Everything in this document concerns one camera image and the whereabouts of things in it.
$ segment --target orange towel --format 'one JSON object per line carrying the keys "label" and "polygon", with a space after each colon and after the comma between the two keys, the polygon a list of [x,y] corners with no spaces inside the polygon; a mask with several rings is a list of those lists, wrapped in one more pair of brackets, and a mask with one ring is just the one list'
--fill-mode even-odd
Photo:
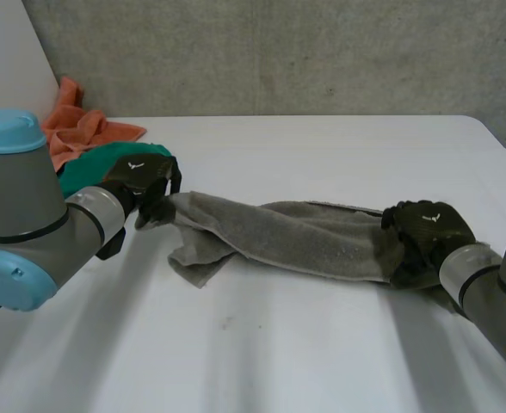
{"label": "orange towel", "polygon": [[100,110],[85,112],[82,100],[81,86],[62,77],[54,110],[41,125],[57,172],[64,163],[95,146],[114,141],[134,142],[146,132],[143,127],[108,122]]}

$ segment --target table surface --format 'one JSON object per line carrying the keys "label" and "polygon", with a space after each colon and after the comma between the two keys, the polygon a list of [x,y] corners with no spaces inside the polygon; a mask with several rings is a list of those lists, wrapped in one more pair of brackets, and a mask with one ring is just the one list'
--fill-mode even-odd
{"label": "table surface", "polygon": [[[126,118],[182,190],[374,209],[444,200],[506,247],[506,150],[463,116]],[[506,412],[506,364],[420,292],[236,258],[201,290],[167,226],[91,260],[38,311],[0,311],[0,412]]]}

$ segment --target gray concrete wall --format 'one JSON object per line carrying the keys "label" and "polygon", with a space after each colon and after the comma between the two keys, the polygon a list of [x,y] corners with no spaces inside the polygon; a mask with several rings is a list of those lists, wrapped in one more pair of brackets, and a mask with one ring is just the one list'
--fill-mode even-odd
{"label": "gray concrete wall", "polygon": [[506,146],[506,0],[24,0],[113,116],[467,114]]}

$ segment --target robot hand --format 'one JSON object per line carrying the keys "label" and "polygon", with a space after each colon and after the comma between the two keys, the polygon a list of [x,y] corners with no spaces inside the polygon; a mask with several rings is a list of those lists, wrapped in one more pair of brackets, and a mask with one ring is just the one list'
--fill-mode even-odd
{"label": "robot hand", "polygon": [[476,243],[469,225],[444,202],[399,202],[387,208],[381,228],[394,227],[406,249],[438,273],[442,262],[464,245]]}
{"label": "robot hand", "polygon": [[108,172],[106,180],[123,182],[137,197],[138,230],[168,224],[175,217],[175,208],[165,197],[180,191],[182,175],[175,157],[160,154],[135,154],[122,157]]}

